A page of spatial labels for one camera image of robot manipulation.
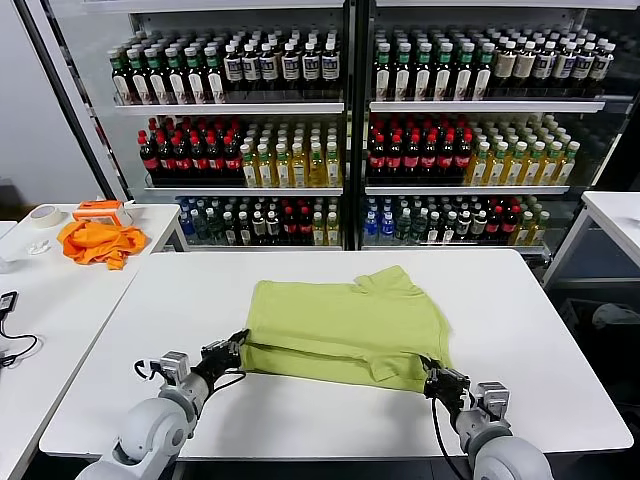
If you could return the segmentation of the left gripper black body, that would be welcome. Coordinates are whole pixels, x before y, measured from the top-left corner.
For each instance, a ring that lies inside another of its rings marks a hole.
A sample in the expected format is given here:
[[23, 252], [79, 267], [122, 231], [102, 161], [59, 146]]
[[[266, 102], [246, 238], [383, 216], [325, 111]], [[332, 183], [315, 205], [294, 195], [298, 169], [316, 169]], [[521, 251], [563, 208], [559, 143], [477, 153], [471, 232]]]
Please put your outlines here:
[[202, 378], [210, 393], [215, 391], [215, 383], [228, 370], [240, 367], [240, 354], [237, 349], [205, 349], [200, 352], [201, 361], [192, 367], [192, 372]]

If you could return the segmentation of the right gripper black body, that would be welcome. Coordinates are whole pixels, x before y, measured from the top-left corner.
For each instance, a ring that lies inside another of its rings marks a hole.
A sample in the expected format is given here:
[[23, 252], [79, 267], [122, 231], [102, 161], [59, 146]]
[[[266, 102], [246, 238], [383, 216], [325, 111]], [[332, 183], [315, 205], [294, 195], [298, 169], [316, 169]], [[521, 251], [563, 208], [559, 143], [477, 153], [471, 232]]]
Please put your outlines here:
[[426, 398], [436, 398], [442, 403], [463, 403], [470, 387], [470, 379], [456, 370], [449, 370], [450, 376], [432, 378], [424, 385]]

